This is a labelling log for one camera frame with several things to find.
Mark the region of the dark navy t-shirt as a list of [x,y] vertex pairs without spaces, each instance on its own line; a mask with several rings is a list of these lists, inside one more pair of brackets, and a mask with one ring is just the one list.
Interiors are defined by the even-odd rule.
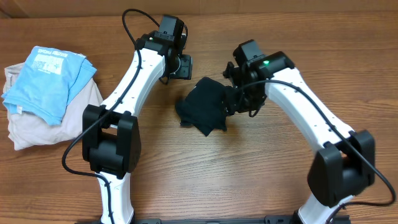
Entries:
[[226,131],[226,117],[232,115],[231,109],[236,100],[237,90],[225,86],[209,77],[198,81],[192,91],[175,104],[175,110],[184,128],[194,126],[205,136],[212,130]]

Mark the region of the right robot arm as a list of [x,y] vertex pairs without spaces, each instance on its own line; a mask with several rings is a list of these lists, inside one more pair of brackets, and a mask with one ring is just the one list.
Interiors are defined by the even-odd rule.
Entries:
[[315,155],[307,176],[312,192],[294,214],[295,223],[333,223],[337,209],[374,183],[375,141],[337,118],[304,82],[283,52],[262,53],[254,40],[239,44],[223,76],[228,115],[255,116],[270,99],[301,131]]

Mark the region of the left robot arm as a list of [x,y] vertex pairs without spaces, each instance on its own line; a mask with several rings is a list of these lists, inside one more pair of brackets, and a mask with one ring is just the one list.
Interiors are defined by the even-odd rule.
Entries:
[[183,53],[187,26],[164,15],[157,27],[135,41],[132,62],[112,94],[83,112],[82,156],[101,189],[99,223],[134,222],[130,183],[141,155],[139,113],[156,82],[192,77],[193,60]]

